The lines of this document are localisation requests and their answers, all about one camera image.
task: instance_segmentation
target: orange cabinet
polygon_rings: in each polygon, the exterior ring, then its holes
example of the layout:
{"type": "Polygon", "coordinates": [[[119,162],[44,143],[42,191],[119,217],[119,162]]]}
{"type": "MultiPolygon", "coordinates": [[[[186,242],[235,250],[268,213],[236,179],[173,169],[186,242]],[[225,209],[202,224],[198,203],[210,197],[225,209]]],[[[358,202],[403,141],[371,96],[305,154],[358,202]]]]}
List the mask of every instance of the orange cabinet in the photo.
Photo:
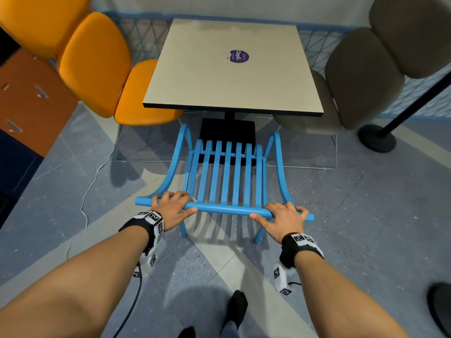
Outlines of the orange cabinet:
{"type": "Polygon", "coordinates": [[[0,67],[0,129],[41,156],[77,103],[53,66],[25,49],[0,67]]]}

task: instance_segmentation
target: black cable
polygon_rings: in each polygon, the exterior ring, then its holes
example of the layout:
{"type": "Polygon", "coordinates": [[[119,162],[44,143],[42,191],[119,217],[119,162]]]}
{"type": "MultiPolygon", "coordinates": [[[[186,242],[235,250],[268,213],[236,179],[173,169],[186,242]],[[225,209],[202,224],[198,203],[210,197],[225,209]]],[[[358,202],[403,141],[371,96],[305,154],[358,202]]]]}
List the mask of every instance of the black cable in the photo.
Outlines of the black cable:
{"type": "Polygon", "coordinates": [[[133,301],[132,307],[130,307],[130,310],[127,313],[127,317],[125,317],[124,321],[122,322],[121,326],[117,329],[116,334],[113,336],[113,338],[116,338],[119,335],[119,333],[121,333],[122,328],[124,328],[125,323],[130,317],[130,314],[132,314],[133,308],[136,305],[136,301],[138,301],[139,292],[141,291],[141,286],[143,284],[143,273],[141,272],[141,264],[139,263],[139,261],[138,261],[138,269],[139,269],[139,287],[138,291],[136,292],[135,301],[133,301]]]}

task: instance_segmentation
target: blue chair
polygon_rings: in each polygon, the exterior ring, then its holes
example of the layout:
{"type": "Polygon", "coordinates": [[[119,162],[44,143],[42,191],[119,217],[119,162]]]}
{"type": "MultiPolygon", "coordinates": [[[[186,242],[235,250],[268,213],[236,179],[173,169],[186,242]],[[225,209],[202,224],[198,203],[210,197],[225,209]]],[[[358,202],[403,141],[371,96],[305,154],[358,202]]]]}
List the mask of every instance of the blue chair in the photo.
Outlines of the blue chair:
{"type": "MultiPolygon", "coordinates": [[[[272,133],[269,138],[268,145],[266,147],[265,154],[263,155],[262,146],[256,145],[255,152],[252,154],[252,145],[247,144],[245,153],[241,153],[241,143],[236,144],[236,152],[232,153],[232,143],[227,142],[225,147],[225,153],[222,152],[222,142],[218,141],[216,144],[216,149],[213,150],[212,141],[206,142],[206,148],[203,149],[203,141],[197,140],[196,147],[193,149],[193,144],[191,141],[191,134],[189,128],[186,124],[183,124],[180,128],[179,136],[177,139],[177,143],[175,145],[174,155],[172,156],[171,165],[169,166],[168,173],[166,174],[165,179],[163,180],[160,187],[158,187],[155,192],[146,196],[146,197],[137,197],[135,200],[136,205],[142,205],[150,207],[152,205],[152,197],[157,194],[163,194],[169,188],[174,179],[175,170],[177,168],[177,164],[179,163],[180,153],[183,146],[183,138],[186,139],[189,148],[189,156],[188,162],[185,172],[185,178],[183,180],[183,191],[187,191],[191,197],[194,197],[194,185],[196,181],[196,175],[199,164],[199,155],[203,154],[203,165],[202,172],[200,176],[200,185],[199,191],[197,195],[196,202],[189,202],[185,206],[185,210],[191,207],[196,207],[198,211],[205,212],[215,212],[220,214],[229,214],[229,215],[245,215],[248,216],[252,212],[262,215],[266,218],[272,218],[272,213],[262,208],[262,204],[268,203],[268,186],[267,186],[267,161],[268,155],[271,150],[273,144],[276,146],[276,165],[277,165],[277,176],[279,179],[279,188],[280,193],[282,195],[284,203],[287,201],[293,202],[291,199],[291,195],[288,192],[288,187],[286,186],[285,175],[283,172],[283,162],[282,162],[282,148],[280,146],[280,137],[279,133],[272,133]],[[205,186],[207,182],[208,175],[208,161],[210,160],[210,155],[215,157],[213,164],[213,174],[211,176],[211,188],[209,199],[207,202],[204,202],[205,198],[205,186]],[[225,164],[224,164],[224,176],[222,180],[222,192],[221,192],[221,203],[215,204],[216,197],[216,189],[217,185],[220,182],[218,179],[219,172],[219,160],[221,156],[225,156],[225,164]],[[229,194],[229,176],[230,176],[230,159],[235,158],[235,168],[234,168],[234,179],[233,179],[233,196],[232,196],[232,204],[227,203],[228,194],[229,194]],[[245,192],[244,192],[244,201],[243,206],[238,205],[238,194],[240,191],[240,172],[241,172],[241,159],[246,159],[246,168],[245,168],[245,192]],[[251,207],[250,198],[251,198],[251,164],[252,159],[256,159],[256,185],[255,185],[255,206],[251,207]]],[[[314,216],[309,214],[307,216],[307,221],[313,221],[314,216]]],[[[185,224],[182,223],[180,225],[180,233],[182,237],[186,237],[186,227],[185,224]]],[[[260,227],[257,232],[254,242],[256,244],[260,243],[265,230],[263,227],[260,227]]]]}

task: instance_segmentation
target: white cable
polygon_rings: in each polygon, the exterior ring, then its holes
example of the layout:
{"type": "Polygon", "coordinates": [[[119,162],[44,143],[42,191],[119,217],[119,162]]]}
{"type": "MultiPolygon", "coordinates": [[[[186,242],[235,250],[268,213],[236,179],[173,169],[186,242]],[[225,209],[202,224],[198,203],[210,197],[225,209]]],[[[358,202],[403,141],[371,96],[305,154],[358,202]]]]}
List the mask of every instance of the white cable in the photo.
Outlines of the white cable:
{"type": "Polygon", "coordinates": [[[69,259],[69,251],[70,251],[70,248],[71,248],[71,246],[72,246],[72,241],[73,241],[74,239],[76,239],[77,237],[83,236],[83,235],[87,232],[88,219],[87,219],[86,213],[83,211],[84,199],[85,199],[85,197],[87,196],[87,194],[89,193],[89,191],[91,190],[91,188],[93,187],[94,183],[96,182],[96,180],[97,180],[97,175],[98,175],[99,171],[102,169],[103,166],[105,166],[106,164],[108,164],[108,161],[111,160],[111,157],[113,156],[113,153],[114,153],[114,152],[115,152],[115,150],[113,150],[113,151],[111,152],[110,157],[108,158],[108,160],[106,160],[106,161],[105,161],[105,162],[97,169],[97,171],[96,171],[96,176],[94,177],[94,181],[93,181],[92,184],[89,186],[89,188],[87,189],[86,193],[85,193],[84,196],[83,196],[82,206],[81,206],[81,208],[80,208],[80,211],[82,212],[82,214],[83,214],[83,216],[85,217],[85,220],[86,220],[86,222],[85,222],[85,229],[84,229],[84,231],[83,231],[82,233],[79,233],[78,235],[76,235],[75,237],[73,237],[73,238],[70,239],[70,241],[69,241],[69,248],[67,248],[67,251],[66,251],[66,261],[69,259]]]}

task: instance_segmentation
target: metal wire mesh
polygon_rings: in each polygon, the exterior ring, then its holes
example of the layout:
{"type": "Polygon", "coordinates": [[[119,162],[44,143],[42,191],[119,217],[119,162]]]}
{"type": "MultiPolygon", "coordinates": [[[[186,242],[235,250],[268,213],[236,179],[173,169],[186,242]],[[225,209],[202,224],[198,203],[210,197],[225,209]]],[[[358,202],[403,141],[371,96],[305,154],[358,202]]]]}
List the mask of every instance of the metal wire mesh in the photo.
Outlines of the metal wire mesh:
{"type": "MultiPolygon", "coordinates": [[[[120,16],[108,14],[130,47],[133,63],[136,64],[145,59],[158,58],[169,32],[172,20],[152,20],[136,16],[120,16]]],[[[299,37],[307,56],[309,66],[324,75],[327,60],[346,34],[345,31],[337,31],[334,28],[327,30],[312,30],[311,26],[297,26],[299,37]]],[[[435,73],[423,79],[407,78],[404,90],[396,101],[384,112],[386,115],[397,115],[412,104],[419,96],[437,83],[441,77],[451,71],[451,63],[435,73]]],[[[451,118],[451,86],[429,102],[416,116],[451,118]]]]}

